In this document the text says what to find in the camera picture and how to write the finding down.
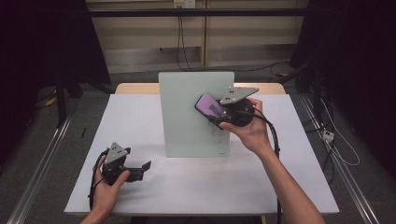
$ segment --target table surface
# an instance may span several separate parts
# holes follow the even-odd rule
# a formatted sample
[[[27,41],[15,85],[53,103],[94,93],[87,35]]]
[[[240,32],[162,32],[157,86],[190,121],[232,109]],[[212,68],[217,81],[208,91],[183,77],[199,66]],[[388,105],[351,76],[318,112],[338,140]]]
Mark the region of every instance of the table surface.
[[[258,94],[286,94],[283,86],[279,83],[235,83],[235,87],[257,87]],[[121,83],[116,94],[139,93],[160,94],[159,83]]]
[[[282,162],[319,212],[339,212],[283,87],[261,83],[242,85],[258,87],[266,93],[255,93],[252,97],[263,101],[264,113],[276,127]],[[230,154],[226,158],[166,158],[158,92],[158,83],[124,83],[119,85],[116,94],[110,96],[64,211],[74,215],[89,212],[88,202],[82,203],[81,199],[88,195],[92,165],[103,147],[114,141],[122,147],[132,148],[125,166],[139,167],[152,161],[143,181],[123,185],[113,210],[116,215],[250,216],[275,213],[276,195],[260,160],[245,149],[234,134],[230,136]]]

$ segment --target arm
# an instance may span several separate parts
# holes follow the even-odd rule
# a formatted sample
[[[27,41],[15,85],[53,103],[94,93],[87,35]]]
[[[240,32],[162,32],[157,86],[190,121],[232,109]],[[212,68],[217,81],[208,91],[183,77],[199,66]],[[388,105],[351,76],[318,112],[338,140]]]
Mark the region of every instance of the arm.
[[[96,174],[95,183],[99,183],[95,189],[95,195],[93,198],[93,208],[91,212],[85,217],[81,224],[98,224],[103,223],[108,216],[110,216],[111,211],[117,202],[117,197],[123,183],[128,179],[129,171],[124,171],[117,181],[109,186],[105,180],[103,180],[102,173],[100,172],[100,167],[105,161],[106,156],[103,156],[99,160]]]
[[[249,100],[256,109],[262,111],[261,101]],[[276,156],[270,145],[264,121],[254,118],[245,127],[222,122],[220,127],[235,133],[244,146],[260,158],[288,223],[325,223],[318,209]]]

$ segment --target hand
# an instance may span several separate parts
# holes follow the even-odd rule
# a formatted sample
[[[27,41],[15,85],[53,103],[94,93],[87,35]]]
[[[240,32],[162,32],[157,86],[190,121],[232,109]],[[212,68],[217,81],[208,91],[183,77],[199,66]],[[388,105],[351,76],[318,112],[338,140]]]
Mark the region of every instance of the hand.
[[[262,112],[262,101],[252,98],[248,99],[257,110]],[[220,128],[236,134],[241,139],[244,146],[257,155],[267,149],[271,149],[272,151],[268,139],[267,125],[261,119],[254,118],[253,121],[245,127],[238,127],[231,123],[222,122]]]
[[[102,223],[113,211],[117,202],[117,197],[123,183],[128,179],[129,171],[124,171],[113,186],[109,186],[103,179],[100,167],[105,162],[106,156],[103,156],[98,163],[95,171],[95,183],[98,183],[95,188],[95,195],[93,197],[93,207],[90,214],[82,221],[82,223]]]

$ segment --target white table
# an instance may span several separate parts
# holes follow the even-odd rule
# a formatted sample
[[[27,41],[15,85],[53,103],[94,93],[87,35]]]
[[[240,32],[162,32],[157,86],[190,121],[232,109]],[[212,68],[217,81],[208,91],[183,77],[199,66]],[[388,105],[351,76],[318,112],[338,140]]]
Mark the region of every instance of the white table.
[[[286,94],[255,94],[276,127],[280,159],[322,214],[339,212],[294,106]],[[125,166],[152,161],[143,181],[125,183],[114,214],[257,216],[276,212],[276,195],[260,160],[231,134],[226,158],[166,158],[158,94],[111,95],[65,212],[89,213],[92,166],[112,142],[130,147]]]

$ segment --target black cord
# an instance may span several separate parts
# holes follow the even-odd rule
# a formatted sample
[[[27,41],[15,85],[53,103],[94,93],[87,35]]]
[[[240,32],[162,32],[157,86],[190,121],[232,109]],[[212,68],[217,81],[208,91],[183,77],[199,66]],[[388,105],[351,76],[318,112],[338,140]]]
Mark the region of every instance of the black cord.
[[[181,17],[178,17],[178,41],[177,41],[177,66],[178,68],[183,71],[183,72],[204,72],[204,71],[232,71],[232,72],[254,72],[254,71],[260,71],[262,69],[270,68],[271,69],[271,75],[272,75],[272,68],[273,66],[281,63],[289,63],[289,61],[283,61],[283,62],[278,62],[278,63],[272,63],[270,65],[260,67],[260,68],[253,68],[253,69],[222,69],[222,68],[203,68],[203,69],[194,69],[192,70],[189,64],[189,61],[187,60],[187,54],[186,54],[186,48],[184,45],[184,28],[183,28],[183,19]],[[187,67],[189,70],[182,68],[180,65],[180,61],[178,59],[178,51],[180,49],[180,38],[181,38],[181,43],[182,43],[182,48],[183,48],[183,54],[184,54],[184,59],[186,60]]]
[[[318,119],[317,117],[313,117],[312,119],[306,120],[304,122],[301,122],[301,124],[304,126],[308,125],[310,122],[313,122],[314,119]]]
[[[264,114],[259,109],[257,109],[257,108],[254,108],[254,109],[256,111],[258,111],[261,114],[261,116],[256,115],[256,114],[252,114],[252,113],[249,113],[249,112],[246,112],[246,111],[234,111],[234,113],[243,114],[243,115],[250,115],[250,116],[253,116],[254,118],[261,119],[266,124],[268,124],[268,126],[270,128],[270,131],[271,131],[271,134],[272,134],[273,139],[274,139],[274,152],[275,152],[276,156],[279,158],[280,147],[279,147],[279,143],[277,141],[277,134],[276,134],[276,130],[275,130],[274,125],[264,116]],[[277,209],[277,212],[276,212],[276,223],[280,224],[282,222],[282,206],[281,206],[279,200],[276,200],[276,201],[277,201],[277,205],[276,205],[276,209]]]
[[[104,152],[102,152],[102,153],[100,154],[100,156],[98,157],[98,159],[96,160],[95,165],[93,166],[93,174],[92,174],[92,180],[91,180],[90,195],[88,195],[88,197],[90,198],[90,209],[91,209],[91,210],[92,210],[92,207],[93,207],[93,197],[94,197],[94,195],[95,195],[96,186],[97,186],[100,182],[102,182],[102,181],[105,179],[105,178],[102,178],[101,180],[99,180],[99,181],[95,184],[96,170],[97,170],[97,168],[98,168],[99,160],[100,160],[103,156],[107,155],[108,151],[109,151],[109,149],[106,149]]]
[[[329,119],[327,120],[326,124],[322,124],[321,122],[318,122],[319,128],[314,129],[314,130],[305,131],[306,133],[315,132],[315,131],[322,132],[326,127],[329,126],[329,124],[331,125],[330,126],[331,132],[334,133],[334,126],[333,126],[333,124],[331,122],[331,120],[334,120],[334,113],[333,113],[332,105],[331,105],[331,95],[330,95],[329,89],[325,89],[325,91],[326,91],[326,97],[320,96],[320,98],[321,98],[322,103],[325,104],[327,106],[328,110],[329,110],[329,115],[328,115]],[[335,136],[334,136],[334,139],[331,142],[330,147],[334,148],[334,144],[335,144]],[[324,149],[326,150],[326,159],[323,162],[323,164],[321,165],[321,170],[325,174],[326,173],[325,172],[326,166],[327,166],[328,162],[330,161],[331,166],[332,166],[332,175],[331,175],[330,180],[328,181],[328,184],[330,185],[333,182],[334,177],[335,177],[334,162],[331,159],[332,151],[331,150],[330,151],[327,150],[327,147],[326,147],[326,145],[325,145],[323,140],[322,140],[322,145],[323,145]]]
[[[187,55],[186,55],[186,48],[184,46],[184,34],[183,34],[183,19],[181,17],[178,17],[178,41],[177,41],[177,66],[178,68],[183,71],[183,72],[191,72],[191,68],[189,65],[189,61],[187,60]],[[178,60],[178,50],[180,49],[180,38],[182,41],[182,47],[183,47],[183,52],[184,52],[184,59],[186,60],[187,67],[189,70],[185,70],[180,66],[180,61]]]

